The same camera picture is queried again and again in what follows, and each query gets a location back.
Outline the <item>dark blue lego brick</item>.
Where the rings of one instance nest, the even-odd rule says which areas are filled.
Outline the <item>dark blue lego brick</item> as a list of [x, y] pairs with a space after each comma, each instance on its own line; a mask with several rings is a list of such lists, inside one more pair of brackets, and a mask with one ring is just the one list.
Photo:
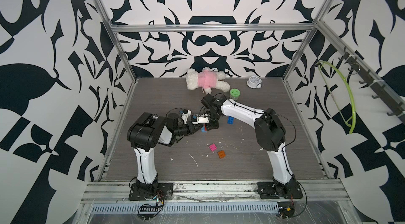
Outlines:
[[234, 118], [231, 117], [231, 116], [229, 116], [229, 117], [228, 117], [228, 120], [227, 120], [227, 123], [228, 123], [228, 124], [233, 124], [233, 123], [234, 123]]

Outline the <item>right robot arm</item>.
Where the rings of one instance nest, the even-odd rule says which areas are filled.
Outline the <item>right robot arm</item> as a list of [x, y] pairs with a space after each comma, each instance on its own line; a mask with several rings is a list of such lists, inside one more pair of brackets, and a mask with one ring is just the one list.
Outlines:
[[286, 185], [293, 179], [285, 151], [286, 130], [274, 110], [255, 109], [228, 99], [224, 95], [214, 97], [207, 94], [201, 103], [208, 110], [207, 130], [218, 129], [219, 119], [223, 116], [230, 116], [246, 123], [254, 128], [259, 146], [269, 156], [273, 180]]

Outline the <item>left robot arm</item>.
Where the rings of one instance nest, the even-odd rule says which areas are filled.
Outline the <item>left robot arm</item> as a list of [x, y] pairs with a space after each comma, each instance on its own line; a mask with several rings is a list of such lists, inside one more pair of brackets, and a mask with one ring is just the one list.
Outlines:
[[155, 147], [171, 147], [186, 136], [193, 135], [204, 123], [183, 119], [180, 114], [158, 116], [144, 112], [130, 127], [127, 140], [133, 148], [138, 165], [137, 186], [154, 187], [158, 173], [155, 168]]

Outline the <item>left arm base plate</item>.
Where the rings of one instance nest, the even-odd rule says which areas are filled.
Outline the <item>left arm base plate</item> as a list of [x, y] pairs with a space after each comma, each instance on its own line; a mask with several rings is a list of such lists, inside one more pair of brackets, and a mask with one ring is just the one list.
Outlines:
[[139, 182], [138, 180], [131, 185], [129, 201], [166, 199], [171, 197], [174, 191], [173, 183], [154, 182], [150, 185]]

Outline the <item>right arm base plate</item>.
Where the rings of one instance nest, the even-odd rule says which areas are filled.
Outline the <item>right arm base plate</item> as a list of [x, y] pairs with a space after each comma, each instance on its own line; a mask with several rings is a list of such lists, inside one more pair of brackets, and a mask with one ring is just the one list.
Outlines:
[[278, 181], [258, 182], [257, 193], [262, 199], [302, 199], [304, 197], [300, 184], [294, 178], [285, 185]]

